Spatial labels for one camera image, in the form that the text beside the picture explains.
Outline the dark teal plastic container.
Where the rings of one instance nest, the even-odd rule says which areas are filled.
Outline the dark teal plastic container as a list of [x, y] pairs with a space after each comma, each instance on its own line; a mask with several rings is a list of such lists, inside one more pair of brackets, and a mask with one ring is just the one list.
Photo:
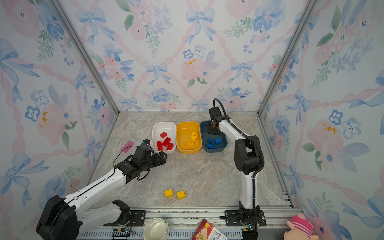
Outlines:
[[[207, 133], [207, 123], [209, 123], [210, 121], [203, 121], [200, 123], [200, 129], [201, 129], [201, 136], [202, 136], [202, 141], [203, 141], [203, 148], [204, 150], [207, 152], [207, 153], [218, 153], [218, 152], [222, 152], [228, 145], [228, 141], [227, 141], [227, 138], [226, 138], [226, 135], [225, 134], [221, 134], [221, 135], [212, 135], [212, 134], [208, 134]], [[222, 143], [219, 144], [219, 145], [216, 145], [214, 140], [216, 138], [221, 138], [222, 139]], [[207, 149], [206, 148], [206, 144], [209, 144], [208, 143], [208, 139], [212, 139], [213, 140], [213, 143], [212, 145], [214, 145], [214, 148], [213, 149]]]

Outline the long red lego brick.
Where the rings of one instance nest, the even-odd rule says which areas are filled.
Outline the long red lego brick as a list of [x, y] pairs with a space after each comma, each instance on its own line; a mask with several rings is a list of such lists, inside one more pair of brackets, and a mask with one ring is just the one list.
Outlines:
[[157, 148], [158, 148], [158, 151], [163, 151], [163, 143], [161, 141], [157, 141]]

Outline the white plastic container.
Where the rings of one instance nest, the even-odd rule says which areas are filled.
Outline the white plastic container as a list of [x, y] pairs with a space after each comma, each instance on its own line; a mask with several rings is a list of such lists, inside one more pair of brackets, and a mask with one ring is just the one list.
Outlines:
[[159, 122], [154, 124], [151, 144], [156, 153], [174, 153], [177, 148], [176, 124], [173, 122]]

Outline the yellow plastic container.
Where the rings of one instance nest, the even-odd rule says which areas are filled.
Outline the yellow plastic container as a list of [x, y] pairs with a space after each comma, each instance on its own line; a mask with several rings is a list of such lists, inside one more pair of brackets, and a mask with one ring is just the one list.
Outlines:
[[[195, 146], [193, 149], [187, 149], [186, 142], [192, 141], [192, 132], [196, 132], [198, 134], [198, 139], [194, 141]], [[201, 150], [202, 145], [203, 142], [200, 132], [200, 126], [197, 122], [188, 121], [177, 124], [177, 147], [182, 154], [196, 154]]]

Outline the yellow lego brick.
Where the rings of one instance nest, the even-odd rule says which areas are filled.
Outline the yellow lego brick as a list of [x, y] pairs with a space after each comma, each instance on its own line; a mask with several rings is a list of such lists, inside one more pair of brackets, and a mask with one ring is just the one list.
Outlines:
[[186, 192], [185, 192], [185, 191], [179, 191], [179, 192], [177, 192], [177, 198], [178, 198], [179, 200], [184, 199], [185, 197], [186, 197]]
[[187, 149], [193, 149], [194, 146], [195, 146], [195, 144], [194, 144], [193, 141], [186, 142], [186, 148], [187, 148]]
[[165, 190], [164, 194], [165, 194], [165, 198], [171, 198], [174, 196], [174, 192], [172, 189]]

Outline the yellow duck lego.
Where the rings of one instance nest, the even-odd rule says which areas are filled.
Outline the yellow duck lego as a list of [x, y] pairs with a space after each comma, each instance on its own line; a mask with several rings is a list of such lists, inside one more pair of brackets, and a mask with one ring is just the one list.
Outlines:
[[198, 139], [198, 134], [196, 132], [191, 133], [191, 140], [194, 142]]

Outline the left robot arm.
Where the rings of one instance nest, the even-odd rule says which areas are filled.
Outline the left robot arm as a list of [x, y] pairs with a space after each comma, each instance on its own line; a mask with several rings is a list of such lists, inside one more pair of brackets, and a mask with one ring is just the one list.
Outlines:
[[99, 200], [132, 180], [141, 181], [141, 173], [164, 165], [168, 155], [156, 153], [148, 140], [136, 147], [128, 156], [100, 179], [65, 197], [51, 197], [36, 226], [37, 234], [44, 240], [75, 240], [90, 230], [105, 224], [127, 226], [133, 220], [131, 208], [122, 200], [91, 209]]

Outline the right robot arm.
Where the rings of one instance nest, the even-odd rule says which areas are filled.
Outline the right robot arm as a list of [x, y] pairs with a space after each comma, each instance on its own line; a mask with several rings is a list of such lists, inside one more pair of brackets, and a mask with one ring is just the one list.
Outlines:
[[234, 142], [234, 162], [241, 176], [239, 219], [245, 226], [256, 226], [261, 214], [257, 200], [257, 179], [265, 166], [260, 139], [242, 131], [226, 112], [217, 106], [210, 108], [209, 114], [211, 121], [207, 126], [208, 133], [225, 134]]

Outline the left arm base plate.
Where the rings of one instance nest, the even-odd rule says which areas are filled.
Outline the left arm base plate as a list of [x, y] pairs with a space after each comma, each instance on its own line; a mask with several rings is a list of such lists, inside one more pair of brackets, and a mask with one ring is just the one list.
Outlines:
[[130, 210], [126, 213], [128, 216], [118, 219], [116, 222], [104, 224], [104, 227], [143, 227], [146, 211], [145, 210]]

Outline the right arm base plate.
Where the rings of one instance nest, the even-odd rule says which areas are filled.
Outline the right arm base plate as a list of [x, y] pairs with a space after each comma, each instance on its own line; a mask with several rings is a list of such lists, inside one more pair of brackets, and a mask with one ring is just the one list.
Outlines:
[[257, 222], [257, 227], [266, 227], [266, 217], [262, 210], [256, 211], [256, 219], [254, 211], [246, 211], [246, 213], [240, 213], [239, 210], [226, 210], [224, 216], [220, 219], [224, 220], [227, 227], [254, 227]]

